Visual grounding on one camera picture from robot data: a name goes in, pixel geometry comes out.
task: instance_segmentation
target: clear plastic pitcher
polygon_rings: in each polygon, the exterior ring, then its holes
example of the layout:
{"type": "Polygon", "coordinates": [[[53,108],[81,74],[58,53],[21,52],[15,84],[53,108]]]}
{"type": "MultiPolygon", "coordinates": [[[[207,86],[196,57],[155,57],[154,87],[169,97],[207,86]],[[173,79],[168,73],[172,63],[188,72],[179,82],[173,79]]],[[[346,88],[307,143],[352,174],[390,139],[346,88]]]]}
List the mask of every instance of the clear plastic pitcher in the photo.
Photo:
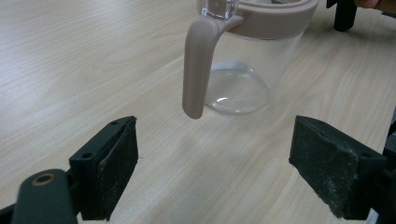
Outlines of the clear plastic pitcher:
{"type": "Polygon", "coordinates": [[[318,0],[250,0],[239,5],[198,0],[201,15],[186,38],[186,114],[200,118],[204,104],[227,114],[248,114],[269,105],[317,4],[318,0]]]}

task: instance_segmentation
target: light wood surface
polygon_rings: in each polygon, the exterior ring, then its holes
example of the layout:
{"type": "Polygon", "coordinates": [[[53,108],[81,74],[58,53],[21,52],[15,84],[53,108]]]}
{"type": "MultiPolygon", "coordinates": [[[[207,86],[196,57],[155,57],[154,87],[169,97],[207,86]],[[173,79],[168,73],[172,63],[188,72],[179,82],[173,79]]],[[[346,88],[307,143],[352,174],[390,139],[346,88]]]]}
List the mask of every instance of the light wood surface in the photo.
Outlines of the light wood surface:
{"type": "Polygon", "coordinates": [[[195,13],[195,0],[1,1],[0,207],[29,175],[68,169],[107,123],[134,115],[140,159],[110,223],[346,223],[288,163],[294,118],[381,151],[396,20],[359,9],[338,33],[321,1],[269,109],[206,108],[193,120],[181,91],[195,13]]]}

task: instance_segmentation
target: human hand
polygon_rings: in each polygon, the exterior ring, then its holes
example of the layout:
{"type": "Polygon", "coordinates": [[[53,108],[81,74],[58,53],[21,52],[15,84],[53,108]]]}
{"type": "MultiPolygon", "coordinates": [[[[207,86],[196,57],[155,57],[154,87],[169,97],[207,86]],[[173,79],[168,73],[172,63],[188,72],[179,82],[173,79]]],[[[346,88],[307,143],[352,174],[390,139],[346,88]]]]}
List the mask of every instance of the human hand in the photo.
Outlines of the human hand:
{"type": "Polygon", "coordinates": [[[385,12],[396,13],[396,0],[355,0],[357,7],[374,8],[385,12]]]}

